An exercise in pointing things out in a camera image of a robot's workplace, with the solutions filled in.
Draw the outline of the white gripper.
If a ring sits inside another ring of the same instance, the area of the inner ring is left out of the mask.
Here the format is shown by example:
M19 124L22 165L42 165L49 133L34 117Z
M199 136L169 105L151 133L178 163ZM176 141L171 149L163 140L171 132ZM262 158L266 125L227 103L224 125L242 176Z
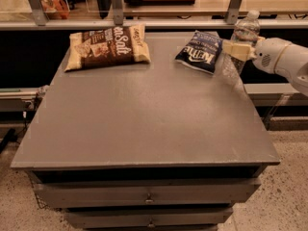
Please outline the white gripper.
M242 62L253 60L253 64L259 70L268 74L274 74L279 58L283 51L292 43L282 38L258 37L256 47L250 44L224 40L222 51Z

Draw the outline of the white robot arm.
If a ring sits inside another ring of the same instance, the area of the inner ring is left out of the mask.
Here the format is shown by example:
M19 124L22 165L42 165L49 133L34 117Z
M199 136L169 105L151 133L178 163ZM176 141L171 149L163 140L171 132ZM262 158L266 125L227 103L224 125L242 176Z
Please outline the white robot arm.
M308 48L282 38L258 38L255 46L225 40L222 51L240 61L251 60L256 68L284 77L308 96Z

